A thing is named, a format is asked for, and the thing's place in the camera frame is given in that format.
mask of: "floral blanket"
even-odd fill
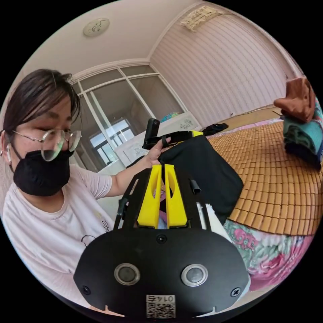
[[[221,132],[222,136],[241,129],[280,122],[272,119]],[[160,222],[166,214],[160,212]],[[250,290],[259,290],[282,282],[302,259],[313,237],[274,235],[227,220],[224,228],[238,248],[251,277]]]

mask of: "printed number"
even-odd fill
[[[148,295],[148,302],[174,302],[173,296],[155,296],[155,295]]]

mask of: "woman's arm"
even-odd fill
[[[105,197],[123,195],[129,186],[132,178],[146,168],[151,168],[152,164],[147,155],[140,159],[133,166],[121,171],[117,175],[111,176],[112,185],[109,193]]]
[[[163,148],[163,143],[160,140],[149,152],[148,154],[140,159],[133,166],[121,171],[117,175],[111,176],[112,185],[110,191],[104,197],[112,197],[123,195],[128,188],[133,177],[143,171],[146,168],[151,168],[152,165],[159,164],[158,158],[162,152],[168,148]]]

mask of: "black cloth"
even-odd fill
[[[243,182],[205,136],[196,136],[172,147],[160,155],[159,162],[189,173],[199,185],[205,203],[213,207],[224,224],[240,197]]]
[[[215,123],[204,128],[202,132],[203,132],[203,135],[205,136],[211,136],[220,131],[225,130],[228,127],[229,126],[226,123]]]

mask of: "earbud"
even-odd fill
[[[7,157],[8,157],[9,162],[11,163],[11,155],[10,155],[10,147],[9,147],[9,145],[7,146]]]

